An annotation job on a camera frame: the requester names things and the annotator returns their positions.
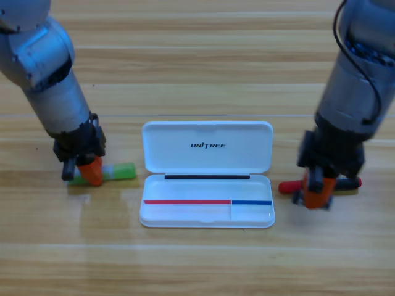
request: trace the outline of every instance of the blue stripe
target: blue stripe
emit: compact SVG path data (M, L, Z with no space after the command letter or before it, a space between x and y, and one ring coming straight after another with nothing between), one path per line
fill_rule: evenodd
M232 205L272 205L269 200L232 200Z

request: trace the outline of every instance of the black stripe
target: black stripe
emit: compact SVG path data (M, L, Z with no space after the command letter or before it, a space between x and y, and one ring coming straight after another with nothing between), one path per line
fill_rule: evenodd
M165 179L237 179L249 180L248 175L165 175Z

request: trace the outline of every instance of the wood grain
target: wood grain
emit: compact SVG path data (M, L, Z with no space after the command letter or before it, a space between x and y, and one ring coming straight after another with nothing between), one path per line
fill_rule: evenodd
M330 212L277 192L337 48L338 0L52 0L107 137L134 180L68 188L53 141L0 76L0 295L395 295L394 107L358 192ZM151 120L265 120L274 129L270 229L151 229L139 222L141 127Z

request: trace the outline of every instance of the red marker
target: red marker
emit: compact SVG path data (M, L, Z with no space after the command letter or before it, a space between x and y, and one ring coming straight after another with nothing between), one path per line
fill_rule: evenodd
M355 179L338 178L336 180L335 190L336 191L355 190L355 189L358 189L359 187L361 187L361 185L362 185L362 180L360 179L360 177L355 178ZM298 191L301 189L302 189L302 180L281 182L278 185L278 191L280 191L280 193L284 193L284 194L292 194L295 191Z

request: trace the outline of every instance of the open case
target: open case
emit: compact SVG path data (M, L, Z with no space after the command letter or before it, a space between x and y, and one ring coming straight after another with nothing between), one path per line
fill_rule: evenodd
M267 228L273 128L264 121L156 121L143 126L140 222L148 227Z

